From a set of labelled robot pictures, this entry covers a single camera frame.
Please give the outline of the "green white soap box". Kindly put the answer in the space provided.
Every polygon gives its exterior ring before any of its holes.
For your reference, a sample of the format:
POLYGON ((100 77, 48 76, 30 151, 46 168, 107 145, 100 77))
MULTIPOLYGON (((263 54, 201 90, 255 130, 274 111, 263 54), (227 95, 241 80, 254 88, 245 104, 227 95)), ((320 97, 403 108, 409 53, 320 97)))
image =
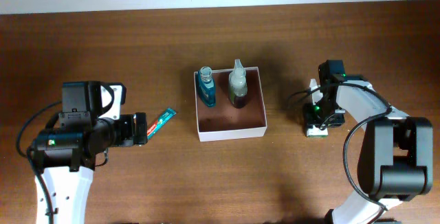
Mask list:
POLYGON ((326 128, 320 129, 317 126, 308 126, 305 129, 306 137, 326 137, 328 134, 329 133, 326 128))

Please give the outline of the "teal red toothpaste box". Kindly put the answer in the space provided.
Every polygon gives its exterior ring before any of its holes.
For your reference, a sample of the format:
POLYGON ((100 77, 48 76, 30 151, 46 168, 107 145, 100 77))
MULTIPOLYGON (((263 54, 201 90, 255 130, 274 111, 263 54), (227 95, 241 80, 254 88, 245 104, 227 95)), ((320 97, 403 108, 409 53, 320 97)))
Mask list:
POLYGON ((150 140, 177 112, 172 108, 165 109, 147 129, 147 140, 150 140))

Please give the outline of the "teal mouthwash bottle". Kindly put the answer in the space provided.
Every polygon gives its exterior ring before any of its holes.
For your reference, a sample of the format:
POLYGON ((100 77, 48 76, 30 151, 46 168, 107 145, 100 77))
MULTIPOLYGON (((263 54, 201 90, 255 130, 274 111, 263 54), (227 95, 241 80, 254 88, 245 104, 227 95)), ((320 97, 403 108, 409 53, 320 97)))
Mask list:
POLYGON ((215 80, 212 76, 212 69, 208 66, 202 67, 197 72, 197 93, 207 107, 216 105, 215 80))

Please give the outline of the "clear purple liquid bottle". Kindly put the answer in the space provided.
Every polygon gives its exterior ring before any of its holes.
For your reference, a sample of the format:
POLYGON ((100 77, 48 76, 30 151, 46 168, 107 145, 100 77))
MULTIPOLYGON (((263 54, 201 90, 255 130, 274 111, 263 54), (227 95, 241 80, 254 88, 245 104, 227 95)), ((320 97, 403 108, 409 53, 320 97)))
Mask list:
POLYGON ((229 74, 228 89, 231 104, 237 109, 243 108, 246 105, 245 98, 248 93, 248 86, 246 70, 240 59, 234 60, 234 69, 229 74))

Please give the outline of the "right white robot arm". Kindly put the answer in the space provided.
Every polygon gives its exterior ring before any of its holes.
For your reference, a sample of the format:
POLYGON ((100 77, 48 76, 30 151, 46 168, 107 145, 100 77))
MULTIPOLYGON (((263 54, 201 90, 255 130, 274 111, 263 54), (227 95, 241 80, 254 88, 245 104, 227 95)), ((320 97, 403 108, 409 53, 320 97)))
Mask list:
POLYGON ((325 223, 374 223, 433 186, 433 127, 424 117, 396 109, 360 76, 343 73, 312 79, 305 93, 306 135, 322 137, 339 126, 345 113, 357 124, 342 149, 342 163, 353 192, 330 209, 325 223))

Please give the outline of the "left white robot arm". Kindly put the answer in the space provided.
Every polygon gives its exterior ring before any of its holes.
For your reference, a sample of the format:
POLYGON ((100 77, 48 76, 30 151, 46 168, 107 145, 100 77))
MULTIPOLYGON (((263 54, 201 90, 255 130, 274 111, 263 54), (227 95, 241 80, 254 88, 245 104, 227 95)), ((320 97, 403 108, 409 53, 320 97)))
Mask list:
POLYGON ((58 120, 60 127, 50 122, 27 149, 35 174, 36 222, 84 223, 97 155, 113 147, 145 145, 146 114, 110 118, 61 112, 58 120))

